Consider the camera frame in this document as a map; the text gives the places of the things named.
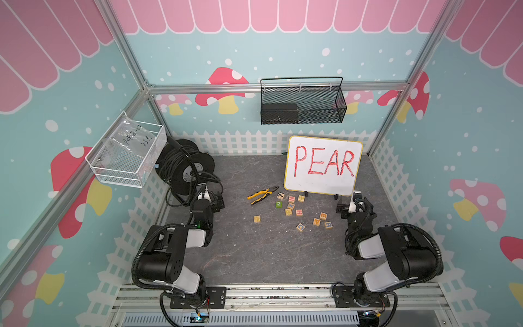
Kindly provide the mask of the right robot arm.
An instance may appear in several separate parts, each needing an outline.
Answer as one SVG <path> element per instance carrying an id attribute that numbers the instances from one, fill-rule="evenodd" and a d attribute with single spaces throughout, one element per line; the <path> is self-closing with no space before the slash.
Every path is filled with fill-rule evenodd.
<path id="1" fill-rule="evenodd" d="M 384 258 L 371 271 L 358 274 L 352 286 L 336 285 L 333 297 L 359 307 L 385 305 L 385 297 L 402 287 L 428 282 L 443 272 L 443 255 L 434 238 L 410 223 L 373 227 L 377 218 L 373 204 L 355 191 L 336 211 L 347 221 L 345 253 L 354 260 Z"/>

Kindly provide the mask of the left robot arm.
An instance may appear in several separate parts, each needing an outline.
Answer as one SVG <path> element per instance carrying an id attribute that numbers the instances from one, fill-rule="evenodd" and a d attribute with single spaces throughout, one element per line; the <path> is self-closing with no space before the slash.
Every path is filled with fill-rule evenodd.
<path id="1" fill-rule="evenodd" d="M 132 263 L 133 283 L 143 289 L 162 290 L 170 297 L 199 307 L 210 298 L 204 277 L 184 265 L 185 252 L 210 245 L 214 214 L 225 208 L 220 194 L 205 193 L 191 203 L 187 224 L 152 226 Z"/>

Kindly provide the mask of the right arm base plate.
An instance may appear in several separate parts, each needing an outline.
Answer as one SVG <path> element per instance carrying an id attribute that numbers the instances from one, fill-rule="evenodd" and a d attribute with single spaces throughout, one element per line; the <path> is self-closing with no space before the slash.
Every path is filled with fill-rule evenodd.
<path id="1" fill-rule="evenodd" d="M 388 308 L 390 300 L 385 293 L 373 293 L 366 290 L 356 291 L 354 286 L 342 283 L 334 284 L 330 289 L 336 308 Z"/>

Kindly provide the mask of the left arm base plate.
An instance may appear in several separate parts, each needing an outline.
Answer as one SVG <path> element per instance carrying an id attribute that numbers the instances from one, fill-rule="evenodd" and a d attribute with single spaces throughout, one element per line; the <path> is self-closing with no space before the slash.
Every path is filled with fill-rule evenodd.
<path id="1" fill-rule="evenodd" d="M 227 295 L 226 287 L 206 287 L 195 294 L 188 294 L 185 298 L 176 295 L 170 300 L 170 309 L 223 309 Z"/>

